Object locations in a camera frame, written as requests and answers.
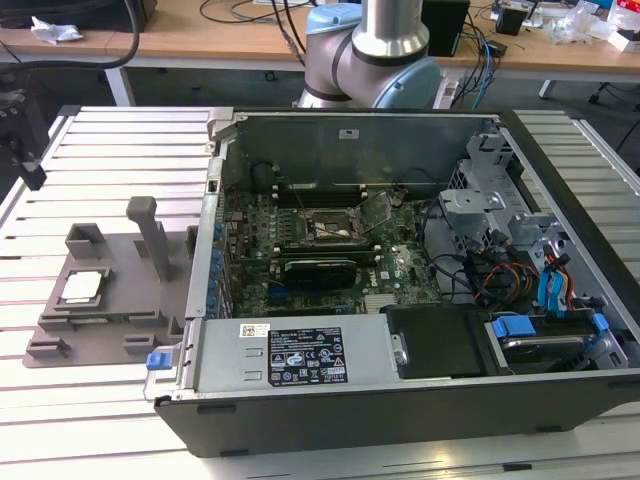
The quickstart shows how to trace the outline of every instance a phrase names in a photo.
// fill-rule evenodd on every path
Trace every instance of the black box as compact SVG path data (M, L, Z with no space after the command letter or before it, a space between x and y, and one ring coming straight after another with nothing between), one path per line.
M429 29L429 56L456 54L470 3L469 0L424 0L422 23Z
M502 8L496 20L496 32L503 35L516 36L520 32L522 22L529 15L528 10L520 8Z
M144 31L157 0L133 0L138 27ZM0 0L2 28L28 28L31 16L57 25L81 29L131 32L131 20L124 0Z

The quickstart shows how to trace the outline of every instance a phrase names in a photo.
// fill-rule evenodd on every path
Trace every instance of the white tissue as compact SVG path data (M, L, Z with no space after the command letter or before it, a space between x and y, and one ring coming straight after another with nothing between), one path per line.
M36 17L31 17L31 20L33 21L33 27L31 27L33 34L51 45L82 38L75 25L52 25L38 20Z

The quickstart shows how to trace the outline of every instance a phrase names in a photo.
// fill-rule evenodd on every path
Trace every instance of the power supply label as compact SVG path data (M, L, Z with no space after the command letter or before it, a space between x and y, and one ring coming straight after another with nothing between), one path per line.
M339 327L270 330L268 361L274 387L347 382Z

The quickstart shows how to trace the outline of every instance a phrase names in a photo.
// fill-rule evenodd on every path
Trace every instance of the floor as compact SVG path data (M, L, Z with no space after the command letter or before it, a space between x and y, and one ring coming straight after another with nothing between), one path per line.
M267 81L259 71L129 69L133 92L139 106L273 106L286 107L297 99L303 88L303 76L297 72L276 72L275 81ZM104 78L93 72L62 70L55 74L34 72L19 78L35 95L45 119L50 123L62 105L113 105ZM616 147L630 126L640 118L634 112L640 104L640 88L616 85L602 92L599 102L588 102L597 84L560 82L548 100L538 97L542 82L496 79L481 103L482 109L564 110L576 118L587 119L612 146ZM466 107L471 106L467 100ZM640 167L640 128L623 149L622 157L635 169ZM0 166L0 198L14 175Z

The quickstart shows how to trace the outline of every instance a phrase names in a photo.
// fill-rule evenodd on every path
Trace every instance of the slotted metal table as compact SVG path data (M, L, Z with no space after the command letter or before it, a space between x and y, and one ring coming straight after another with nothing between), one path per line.
M125 216L129 197L154 195L165 230L197 224L208 163L207 112L83 108L61 116L44 156L45 186L30 192L18 181L0 208L0 478L637 476L640 403L566 433L199 459L144 400L144 365L23 367L21 357L64 261L72 223L95 222L104 233L135 231ZM584 122L562 112L520 115L587 211L602 217L601 228L623 260L637 268L640 258L630 245L640 244L639 202L636 180L624 163ZM624 215L614 217L620 210ZM548 399L549 408L553 401ZM513 471L514 463L531 469Z

